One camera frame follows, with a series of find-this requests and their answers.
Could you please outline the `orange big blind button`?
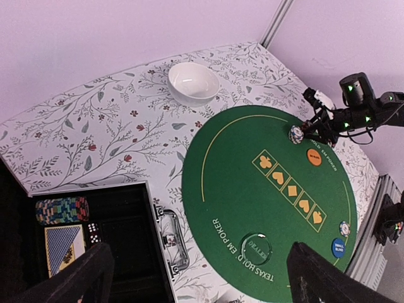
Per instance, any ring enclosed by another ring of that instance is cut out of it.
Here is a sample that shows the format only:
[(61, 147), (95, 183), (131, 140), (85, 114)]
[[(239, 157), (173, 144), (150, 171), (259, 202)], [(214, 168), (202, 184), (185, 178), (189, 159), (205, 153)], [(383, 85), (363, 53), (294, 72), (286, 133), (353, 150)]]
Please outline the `orange big blind button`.
[(308, 161), (316, 167), (319, 167), (322, 164), (322, 158), (320, 153), (315, 149), (308, 149), (307, 151), (307, 159)]

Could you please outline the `clear acrylic dealer button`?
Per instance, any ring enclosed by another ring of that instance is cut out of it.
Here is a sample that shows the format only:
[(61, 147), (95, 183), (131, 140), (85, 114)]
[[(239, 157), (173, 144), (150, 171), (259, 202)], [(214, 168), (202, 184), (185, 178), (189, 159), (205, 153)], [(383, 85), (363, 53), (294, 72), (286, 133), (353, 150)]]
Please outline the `clear acrylic dealer button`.
[(241, 242), (241, 256), (255, 266), (268, 263), (273, 255), (273, 246), (268, 237), (260, 232), (247, 234)]

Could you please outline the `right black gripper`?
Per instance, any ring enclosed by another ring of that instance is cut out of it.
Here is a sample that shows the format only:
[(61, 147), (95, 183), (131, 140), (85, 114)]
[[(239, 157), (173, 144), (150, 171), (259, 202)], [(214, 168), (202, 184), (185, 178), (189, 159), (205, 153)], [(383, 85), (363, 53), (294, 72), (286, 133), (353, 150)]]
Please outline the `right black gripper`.
[(331, 112), (326, 109), (314, 110), (314, 116), (301, 125), (304, 138), (335, 147), (343, 132), (343, 120), (346, 117), (345, 109)]

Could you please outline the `blue small blind button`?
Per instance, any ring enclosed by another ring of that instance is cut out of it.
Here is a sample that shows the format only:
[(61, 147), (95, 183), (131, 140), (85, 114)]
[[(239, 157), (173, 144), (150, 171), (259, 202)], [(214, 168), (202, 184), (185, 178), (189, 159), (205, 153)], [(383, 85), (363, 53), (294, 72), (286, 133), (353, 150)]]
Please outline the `blue small blind button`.
[(345, 243), (340, 238), (335, 238), (331, 244), (331, 252), (335, 258), (342, 258), (345, 255)]

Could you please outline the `white chip stack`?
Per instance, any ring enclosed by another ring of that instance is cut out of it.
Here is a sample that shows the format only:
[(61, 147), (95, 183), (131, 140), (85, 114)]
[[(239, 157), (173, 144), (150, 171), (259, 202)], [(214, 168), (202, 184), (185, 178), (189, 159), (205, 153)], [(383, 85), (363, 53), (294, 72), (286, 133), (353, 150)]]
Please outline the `white chip stack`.
[(341, 221), (339, 231), (343, 237), (348, 237), (350, 235), (350, 225), (346, 221)]
[(298, 145), (302, 143), (304, 139), (304, 133), (300, 127), (292, 125), (288, 132), (288, 138), (293, 144)]

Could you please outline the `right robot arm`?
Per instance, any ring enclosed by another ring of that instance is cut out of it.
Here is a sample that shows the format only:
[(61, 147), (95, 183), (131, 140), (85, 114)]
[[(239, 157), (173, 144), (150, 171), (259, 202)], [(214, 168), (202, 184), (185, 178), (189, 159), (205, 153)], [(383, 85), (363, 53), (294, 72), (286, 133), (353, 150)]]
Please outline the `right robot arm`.
[(381, 126), (403, 126), (403, 93), (385, 92), (379, 98), (363, 72), (348, 75), (339, 81), (344, 109), (319, 90), (307, 88), (303, 98), (314, 111), (314, 117), (302, 123), (305, 138), (334, 147), (339, 138), (368, 134)]

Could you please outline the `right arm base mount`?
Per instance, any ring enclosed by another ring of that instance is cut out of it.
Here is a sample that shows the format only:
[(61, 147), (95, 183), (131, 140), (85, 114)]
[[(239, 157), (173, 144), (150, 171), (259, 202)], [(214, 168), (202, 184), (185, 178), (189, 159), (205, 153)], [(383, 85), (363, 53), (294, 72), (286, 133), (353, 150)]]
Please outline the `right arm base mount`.
[(373, 231), (377, 242), (385, 246), (390, 228), (400, 222), (403, 222), (403, 194), (398, 203), (393, 203), (391, 196), (385, 194)]

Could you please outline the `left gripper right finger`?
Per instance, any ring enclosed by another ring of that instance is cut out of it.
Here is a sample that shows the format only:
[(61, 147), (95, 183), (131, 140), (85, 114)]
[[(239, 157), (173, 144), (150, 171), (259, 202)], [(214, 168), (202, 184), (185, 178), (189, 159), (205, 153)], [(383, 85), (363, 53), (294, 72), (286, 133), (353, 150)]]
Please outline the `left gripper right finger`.
[(335, 268), (303, 242), (294, 242), (287, 257), (293, 302), (392, 302)]

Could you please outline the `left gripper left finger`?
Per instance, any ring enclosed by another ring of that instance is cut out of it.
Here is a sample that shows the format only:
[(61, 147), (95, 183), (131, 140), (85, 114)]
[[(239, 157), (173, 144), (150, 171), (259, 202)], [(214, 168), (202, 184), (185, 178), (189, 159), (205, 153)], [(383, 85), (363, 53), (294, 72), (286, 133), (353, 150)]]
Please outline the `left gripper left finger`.
[(18, 296), (19, 302), (108, 302), (114, 258), (110, 246), (93, 246), (66, 269)]

